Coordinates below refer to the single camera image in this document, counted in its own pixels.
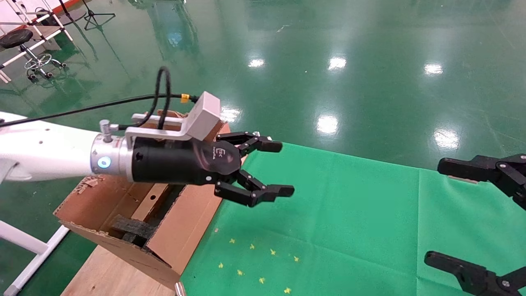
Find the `cardboard box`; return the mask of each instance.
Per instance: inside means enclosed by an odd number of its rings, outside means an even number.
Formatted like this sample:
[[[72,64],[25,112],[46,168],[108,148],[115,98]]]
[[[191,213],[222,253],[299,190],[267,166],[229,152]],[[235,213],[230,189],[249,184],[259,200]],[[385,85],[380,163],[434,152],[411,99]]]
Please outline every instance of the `cardboard box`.
[[[228,124],[217,127],[219,133],[230,132]],[[143,248],[121,240],[122,234],[111,228],[118,215],[147,221],[170,188],[167,184],[130,183],[118,176],[88,177],[54,214],[65,227],[174,289],[221,203],[214,196],[213,184],[185,186]]]

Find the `green cloth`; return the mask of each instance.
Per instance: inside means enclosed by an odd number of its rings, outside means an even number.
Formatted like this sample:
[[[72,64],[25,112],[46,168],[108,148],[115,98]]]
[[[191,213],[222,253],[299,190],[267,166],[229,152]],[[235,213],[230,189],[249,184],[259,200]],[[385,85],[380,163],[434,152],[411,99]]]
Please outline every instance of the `green cloth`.
[[[463,295],[427,251],[497,275],[526,265],[526,212],[490,183],[291,144],[244,168],[296,192],[253,209],[224,201],[181,279],[189,296]]]

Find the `black stool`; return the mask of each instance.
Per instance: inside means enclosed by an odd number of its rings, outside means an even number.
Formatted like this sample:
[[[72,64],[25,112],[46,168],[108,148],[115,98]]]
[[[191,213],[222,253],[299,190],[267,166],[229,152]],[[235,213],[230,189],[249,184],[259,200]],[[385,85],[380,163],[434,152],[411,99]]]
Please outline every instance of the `black stool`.
[[[36,78],[36,71],[39,71],[44,77],[53,77],[53,73],[45,72],[42,67],[52,62],[58,67],[66,67],[66,63],[61,63],[51,57],[50,54],[42,54],[36,56],[24,43],[28,42],[33,37],[33,32],[28,29],[15,30],[7,33],[4,37],[0,38],[0,46],[3,48],[20,47],[20,51],[25,52],[29,55],[30,59],[24,65],[26,69],[27,78],[33,80]]]

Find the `wooden board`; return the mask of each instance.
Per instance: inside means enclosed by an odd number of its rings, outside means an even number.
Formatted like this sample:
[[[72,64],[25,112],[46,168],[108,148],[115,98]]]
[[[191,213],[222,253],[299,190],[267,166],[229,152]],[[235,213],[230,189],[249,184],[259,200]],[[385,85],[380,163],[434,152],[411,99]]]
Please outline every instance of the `wooden board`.
[[[61,296],[174,296],[174,291],[97,246]]]

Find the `black cylindrical module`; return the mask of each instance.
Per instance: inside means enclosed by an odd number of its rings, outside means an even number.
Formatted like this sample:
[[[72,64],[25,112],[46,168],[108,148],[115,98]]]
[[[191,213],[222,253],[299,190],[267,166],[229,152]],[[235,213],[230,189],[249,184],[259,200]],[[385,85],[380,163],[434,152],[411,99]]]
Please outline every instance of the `black cylindrical module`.
[[[203,185],[239,170],[241,157],[239,150],[225,141],[158,141],[138,137],[131,166],[135,182]]]

